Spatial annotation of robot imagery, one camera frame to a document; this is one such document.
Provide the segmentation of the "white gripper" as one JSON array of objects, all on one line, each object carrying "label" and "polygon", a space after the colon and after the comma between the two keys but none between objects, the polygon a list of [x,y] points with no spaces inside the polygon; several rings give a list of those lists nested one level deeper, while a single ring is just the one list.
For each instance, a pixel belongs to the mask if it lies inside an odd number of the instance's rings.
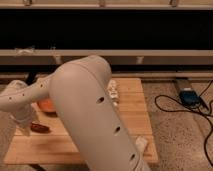
[{"label": "white gripper", "polygon": [[12,113],[12,116],[15,123],[23,129],[23,135],[29,136],[29,126],[37,119],[37,115],[33,107],[31,105],[27,105],[19,108]]}]

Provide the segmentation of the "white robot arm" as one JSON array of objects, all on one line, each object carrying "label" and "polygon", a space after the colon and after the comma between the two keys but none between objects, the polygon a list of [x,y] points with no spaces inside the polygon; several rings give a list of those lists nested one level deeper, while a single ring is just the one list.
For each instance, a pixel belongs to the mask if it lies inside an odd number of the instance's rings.
[{"label": "white robot arm", "polygon": [[32,102],[49,98],[90,171],[151,171],[107,92],[109,63],[88,56],[62,64],[28,86],[14,80],[0,93],[0,110],[26,127]]}]

